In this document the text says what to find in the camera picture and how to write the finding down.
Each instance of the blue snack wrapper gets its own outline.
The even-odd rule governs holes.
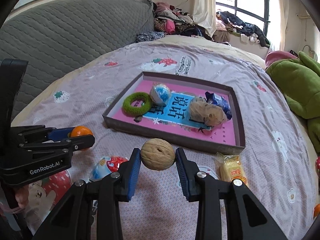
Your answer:
[[[205,97],[207,99],[207,103],[220,106],[223,112],[226,114],[228,120],[231,120],[232,114],[230,105],[223,97],[210,92],[206,92]]]

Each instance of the pink pillow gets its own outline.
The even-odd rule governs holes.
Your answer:
[[[292,55],[286,51],[273,51],[268,53],[266,56],[266,69],[274,62],[281,60],[281,59],[288,59],[288,58],[296,58],[296,56]]]

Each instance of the gray quilted cover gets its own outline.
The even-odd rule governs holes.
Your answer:
[[[149,0],[57,0],[27,10],[0,29],[0,60],[29,65],[12,118],[52,82],[154,30]]]

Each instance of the white curtain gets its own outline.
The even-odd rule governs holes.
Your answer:
[[[270,0],[267,38],[271,42],[269,51],[284,50],[285,30],[289,16],[289,0]]]
[[[196,24],[206,29],[212,37],[216,30],[216,1],[194,0],[193,20]]]

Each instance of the orange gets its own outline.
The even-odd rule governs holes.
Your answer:
[[[92,131],[88,127],[80,125],[75,127],[72,130],[72,132],[70,133],[70,137],[77,137],[77,136],[88,135],[88,134],[93,135]]]
[[[316,205],[315,211],[313,213],[313,218],[317,217],[320,214],[320,204]]]

